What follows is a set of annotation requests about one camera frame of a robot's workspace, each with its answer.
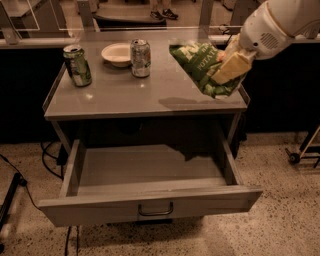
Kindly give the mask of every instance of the speckled floor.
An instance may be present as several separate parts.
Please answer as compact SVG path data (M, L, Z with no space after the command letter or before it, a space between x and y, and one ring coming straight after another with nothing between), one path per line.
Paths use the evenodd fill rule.
M248 134L237 167L245 184L264 193L248 213L177 219L172 223L105 224L71 229L69 255L320 255L320 166L314 160L291 165L285 148L299 152L304 133ZM50 152L57 154L59 143ZM28 181L37 204L59 195L61 180L46 171L39 144L0 145ZM57 173L60 168L46 157ZM0 160L0 200L13 169ZM64 255L67 228L55 228L18 187L1 231L2 255Z

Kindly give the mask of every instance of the green chip bag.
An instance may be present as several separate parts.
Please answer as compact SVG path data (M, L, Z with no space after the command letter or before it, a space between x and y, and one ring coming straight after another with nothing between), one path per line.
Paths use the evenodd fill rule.
M170 45L169 51L199 90L213 98L230 96L245 76L245 74L241 75L225 84L215 82L212 76L222 65L225 52L210 43Z

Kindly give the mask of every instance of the small plate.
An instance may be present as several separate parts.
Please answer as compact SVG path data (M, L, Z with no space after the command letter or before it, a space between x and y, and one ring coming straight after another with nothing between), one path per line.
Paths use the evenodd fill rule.
M111 44L102 50L101 56L115 67L127 67L131 64L130 44Z

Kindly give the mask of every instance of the cabinet top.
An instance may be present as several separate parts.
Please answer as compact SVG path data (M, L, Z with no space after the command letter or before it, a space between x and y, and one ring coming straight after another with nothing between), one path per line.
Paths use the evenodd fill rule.
M101 57L104 47L141 38L151 48L151 71L136 78L131 69L116 68ZM113 31L86 33L80 40L90 66L92 83L79 88L68 72L60 72L47 98L45 118L50 121L115 117L219 114L244 111L239 92L219 100L200 92L169 53L170 40L208 41L199 29Z

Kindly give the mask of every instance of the soda can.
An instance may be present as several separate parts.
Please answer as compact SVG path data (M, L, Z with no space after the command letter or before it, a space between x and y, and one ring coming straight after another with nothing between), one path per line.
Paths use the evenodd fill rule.
M150 75L151 52L150 45L146 40L134 39L130 46L131 70L136 77L147 77Z
M84 57L84 50L79 44L72 44L64 47L63 57L68 74L76 86L91 84L92 78L90 68Z

